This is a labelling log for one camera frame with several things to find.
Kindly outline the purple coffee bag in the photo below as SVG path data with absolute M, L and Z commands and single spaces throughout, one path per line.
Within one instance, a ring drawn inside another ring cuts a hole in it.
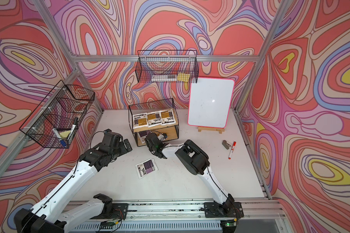
M 151 158 L 135 165 L 135 171 L 137 172 L 138 178 L 142 179 L 145 176 L 158 171 L 158 168 L 155 164 L 155 160 Z
M 140 131 L 139 134 L 139 139 L 143 144 L 146 144 L 145 139 L 146 137 L 151 133 L 150 130 L 145 130 L 145 131 Z

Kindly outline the two-tier wooden wire shelf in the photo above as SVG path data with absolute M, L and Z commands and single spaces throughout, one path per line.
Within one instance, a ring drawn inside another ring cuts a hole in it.
M 136 145 L 145 146 L 145 138 L 155 133 L 161 141 L 179 139 L 179 119 L 174 99 L 130 105 L 128 120 Z

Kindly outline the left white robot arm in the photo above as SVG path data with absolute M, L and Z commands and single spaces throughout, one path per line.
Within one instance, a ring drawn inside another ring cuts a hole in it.
M 30 209 L 22 208 L 15 214 L 17 232 L 68 233 L 94 217 L 110 218 L 117 213 L 118 218 L 123 219 L 121 211 L 114 209 L 112 199 L 104 194 L 97 194 L 66 213 L 63 210 L 87 181 L 131 151 L 128 139 L 110 129 L 105 130 L 102 142 L 84 152 L 71 172 L 46 197 Z

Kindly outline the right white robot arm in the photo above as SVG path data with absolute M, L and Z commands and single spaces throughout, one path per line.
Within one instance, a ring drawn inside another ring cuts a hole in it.
M 189 173 L 202 180 L 213 196 L 213 201 L 204 203 L 201 208 L 206 218 L 233 217 L 239 220 L 244 216 L 241 205 L 216 178 L 208 155 L 193 141 L 188 139 L 179 145 L 172 145 L 161 141 L 155 133 L 150 133 L 145 143 L 154 156 L 161 159 L 177 158 Z

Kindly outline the black marker in left basket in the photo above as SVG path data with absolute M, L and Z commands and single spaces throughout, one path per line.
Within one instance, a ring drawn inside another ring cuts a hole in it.
M 68 140 L 71 139 L 72 134 L 74 133 L 74 131 L 75 131 L 77 125 L 78 125 L 78 117 L 75 117 L 73 121 L 74 121 L 74 122 L 73 122 L 73 124 L 72 124 L 71 130 L 70 130 L 70 134 L 69 134 L 69 136 L 68 136 Z

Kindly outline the blue-capped marker in basket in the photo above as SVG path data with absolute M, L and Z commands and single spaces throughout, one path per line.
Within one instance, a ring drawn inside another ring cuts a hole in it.
M 61 137 L 61 135 L 59 134 L 58 130 L 56 128 L 53 128 L 52 131 L 54 132 L 56 138 L 59 139 L 59 142 L 60 142 L 61 146 L 66 148 L 67 147 L 67 143 Z

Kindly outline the yellow sponge in left basket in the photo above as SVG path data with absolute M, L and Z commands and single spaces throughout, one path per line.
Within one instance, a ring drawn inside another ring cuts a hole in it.
M 69 138 L 71 134 L 71 130 L 68 130 L 68 131 L 63 131 L 63 132 L 60 132 L 59 135 L 61 136 L 62 139 L 67 139 Z

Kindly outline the yellow sponge in basket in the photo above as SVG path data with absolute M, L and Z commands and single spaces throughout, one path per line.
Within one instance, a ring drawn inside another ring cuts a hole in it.
M 68 131 L 63 131 L 63 132 L 60 132 L 59 135 L 61 136 L 62 139 L 67 139 L 69 138 L 71 134 L 71 130 L 68 130 Z
M 189 73 L 178 73 L 177 74 L 177 81 L 179 82 L 189 82 L 190 79 L 190 74 Z

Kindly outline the small wooden easel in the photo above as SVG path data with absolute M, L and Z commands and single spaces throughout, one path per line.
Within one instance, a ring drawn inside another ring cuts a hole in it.
M 222 134 L 225 129 L 224 128 L 215 128 L 215 127 L 201 127 L 198 126 L 197 127 L 198 132 L 202 132 L 202 131 L 215 131 L 218 132 L 219 134 Z

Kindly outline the grey whiteboard eraser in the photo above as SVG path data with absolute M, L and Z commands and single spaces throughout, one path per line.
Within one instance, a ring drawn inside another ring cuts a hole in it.
M 230 150 L 232 147 L 232 144 L 226 140 L 222 141 L 222 145 L 225 147 L 225 149 Z

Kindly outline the pink-framed whiteboard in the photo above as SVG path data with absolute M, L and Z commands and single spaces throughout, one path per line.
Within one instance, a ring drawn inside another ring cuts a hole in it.
M 188 124 L 225 128 L 235 82 L 232 79 L 201 78 L 191 84 Z

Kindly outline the yellow sponge in back basket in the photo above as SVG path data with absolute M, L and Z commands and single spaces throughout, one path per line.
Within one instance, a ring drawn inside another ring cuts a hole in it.
M 189 82 L 190 79 L 190 74 L 189 73 L 178 73 L 177 74 L 177 81 L 179 82 Z

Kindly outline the red whiteboard marker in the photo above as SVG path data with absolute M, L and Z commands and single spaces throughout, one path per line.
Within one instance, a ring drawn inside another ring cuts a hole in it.
M 229 160 L 231 160 L 231 158 L 232 158 L 232 155 L 233 155 L 235 146 L 236 146 L 236 141 L 233 142 L 233 144 L 232 144 L 232 146 L 231 146 L 231 149 L 230 149 L 230 152 L 229 152 L 229 154 L 228 154 L 228 159 L 229 159 Z

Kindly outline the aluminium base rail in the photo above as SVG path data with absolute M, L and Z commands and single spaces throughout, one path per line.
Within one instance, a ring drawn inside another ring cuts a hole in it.
M 238 199 L 236 213 L 241 217 L 207 218 L 203 211 L 207 200 L 122 201 L 121 219 L 86 220 L 73 233 L 290 233 L 282 205 L 269 199 Z

